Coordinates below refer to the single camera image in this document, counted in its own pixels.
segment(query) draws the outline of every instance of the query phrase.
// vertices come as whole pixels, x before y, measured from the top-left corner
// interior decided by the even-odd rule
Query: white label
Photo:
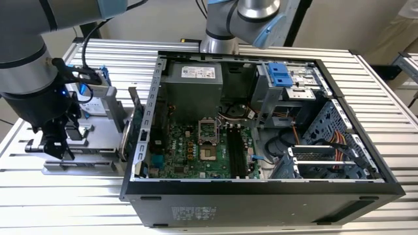
[[[184,66],[182,68],[182,77],[215,79],[215,68]]]
[[[252,119],[252,118],[254,118],[254,115],[255,115],[255,112],[254,112],[252,110],[250,110],[248,118]]]
[[[300,77],[294,77],[296,79],[298,82],[303,82],[303,78]]]
[[[100,98],[93,98],[91,102],[87,104],[81,104],[80,108],[89,114],[89,115],[105,115],[105,110],[103,107],[103,103]]]
[[[175,220],[214,220],[216,207],[171,207]]]

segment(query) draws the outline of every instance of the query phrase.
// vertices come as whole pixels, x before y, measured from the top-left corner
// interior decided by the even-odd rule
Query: motherboard
[[[235,136],[239,136],[239,140],[231,138],[232,130],[238,133]],[[166,154],[154,155],[151,158],[149,177],[231,179],[239,176],[259,179],[259,166],[251,158],[251,155],[255,155],[254,149],[250,128],[216,125],[214,128],[210,122],[199,125],[172,123]]]

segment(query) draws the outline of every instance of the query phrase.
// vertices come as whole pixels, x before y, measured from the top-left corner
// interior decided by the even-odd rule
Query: blue drive bracket
[[[267,72],[272,78],[275,87],[291,87],[294,85],[292,78],[288,75],[286,65],[282,63],[268,63]]]

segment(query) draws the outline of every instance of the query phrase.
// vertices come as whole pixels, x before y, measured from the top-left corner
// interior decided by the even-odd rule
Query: metal plate
[[[91,66],[107,65],[112,83],[119,89],[117,98],[124,106],[132,106],[127,88],[136,86],[141,103],[145,103],[158,51],[196,52],[198,48],[198,44],[188,43],[91,40],[87,59]],[[259,50],[251,46],[240,46],[240,53],[323,60],[338,85],[343,87],[343,94],[350,97],[347,102],[361,122],[370,126],[366,130],[398,181],[403,184],[406,196],[342,227],[172,228],[155,229],[152,233],[417,234],[418,156],[414,149],[418,149],[418,125],[362,58],[346,50],[290,47]],[[80,64],[80,58],[80,45],[72,45],[64,60],[71,64]],[[358,103],[361,97],[366,97],[366,103]],[[32,135],[27,128],[28,124],[19,120],[0,144],[0,213],[5,215],[0,221],[0,228],[4,228],[1,234],[63,234],[63,231],[67,234],[116,234],[120,231],[149,233],[151,230],[141,226],[129,204],[120,202],[117,198],[121,177],[41,174],[43,159],[24,152],[25,143],[21,141]]]

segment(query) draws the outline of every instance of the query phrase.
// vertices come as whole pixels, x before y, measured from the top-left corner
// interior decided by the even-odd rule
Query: ram slot
[[[243,155],[243,141],[240,129],[232,127],[227,129],[227,146],[230,153],[231,178],[246,177],[246,164]]]

